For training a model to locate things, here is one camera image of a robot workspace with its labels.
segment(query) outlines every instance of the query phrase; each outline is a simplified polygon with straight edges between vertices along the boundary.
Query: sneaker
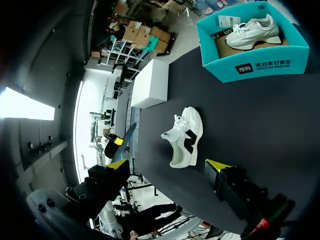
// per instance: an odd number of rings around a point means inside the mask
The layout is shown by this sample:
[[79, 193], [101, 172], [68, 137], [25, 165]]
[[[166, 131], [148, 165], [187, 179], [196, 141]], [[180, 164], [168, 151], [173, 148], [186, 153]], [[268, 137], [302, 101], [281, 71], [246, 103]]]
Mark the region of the sneaker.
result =
[[235, 24], [233, 32], [225, 39], [229, 47], [237, 50], [251, 50], [259, 41], [281, 44], [278, 25], [269, 14], [266, 18], [253, 18], [248, 23]]
[[192, 106], [186, 107], [181, 116], [174, 115], [174, 125], [161, 137], [173, 148], [172, 168], [186, 168], [197, 163], [199, 139], [203, 134], [202, 120]]

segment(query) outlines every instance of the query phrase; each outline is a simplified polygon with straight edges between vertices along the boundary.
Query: teal shoebox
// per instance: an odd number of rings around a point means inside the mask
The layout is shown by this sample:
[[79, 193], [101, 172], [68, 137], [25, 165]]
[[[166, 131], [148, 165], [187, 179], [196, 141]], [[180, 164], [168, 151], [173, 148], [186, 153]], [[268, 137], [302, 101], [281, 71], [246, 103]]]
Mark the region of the teal shoebox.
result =
[[[254, 49], [242, 51], [225, 43], [235, 22], [247, 23], [250, 19], [263, 19], [267, 14], [277, 23], [282, 44], [258, 43]], [[265, 1], [225, 8], [197, 22], [196, 28], [202, 65], [223, 83], [305, 72], [308, 44], [292, 23]]]

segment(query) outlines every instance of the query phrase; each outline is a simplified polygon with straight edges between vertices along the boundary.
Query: white box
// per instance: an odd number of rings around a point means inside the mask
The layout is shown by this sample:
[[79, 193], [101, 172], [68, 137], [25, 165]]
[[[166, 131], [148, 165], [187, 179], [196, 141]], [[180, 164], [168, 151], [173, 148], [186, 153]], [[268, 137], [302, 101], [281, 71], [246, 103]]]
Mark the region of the white box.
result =
[[167, 101], [169, 64], [152, 59], [135, 77], [131, 107], [146, 109]]

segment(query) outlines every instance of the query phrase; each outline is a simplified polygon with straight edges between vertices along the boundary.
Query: black logo on sneaker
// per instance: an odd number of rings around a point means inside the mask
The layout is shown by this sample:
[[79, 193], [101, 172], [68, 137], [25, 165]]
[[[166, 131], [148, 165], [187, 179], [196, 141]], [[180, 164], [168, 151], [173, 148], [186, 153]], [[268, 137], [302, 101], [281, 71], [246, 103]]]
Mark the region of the black logo on sneaker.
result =
[[235, 66], [235, 69], [238, 71], [239, 74], [247, 74], [252, 73], [254, 71], [250, 63]]
[[185, 134], [187, 134], [190, 138], [184, 139], [184, 147], [190, 154], [192, 154], [194, 151], [193, 145], [196, 143], [197, 135], [190, 129], [186, 131]]

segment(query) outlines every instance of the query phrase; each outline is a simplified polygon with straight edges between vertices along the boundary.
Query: metal shelving rack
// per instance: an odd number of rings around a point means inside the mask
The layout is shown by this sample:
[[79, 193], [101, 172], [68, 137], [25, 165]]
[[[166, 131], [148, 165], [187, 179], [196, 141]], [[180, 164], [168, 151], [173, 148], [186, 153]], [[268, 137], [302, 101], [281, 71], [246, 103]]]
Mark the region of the metal shelving rack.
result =
[[140, 72], [137, 69], [139, 62], [145, 62], [144, 57], [148, 52], [131, 47], [131, 44], [125, 41], [114, 39], [110, 50], [105, 50], [108, 53], [106, 61], [101, 61], [102, 65], [113, 67], [115, 64], [126, 64], [129, 80], [133, 80]]

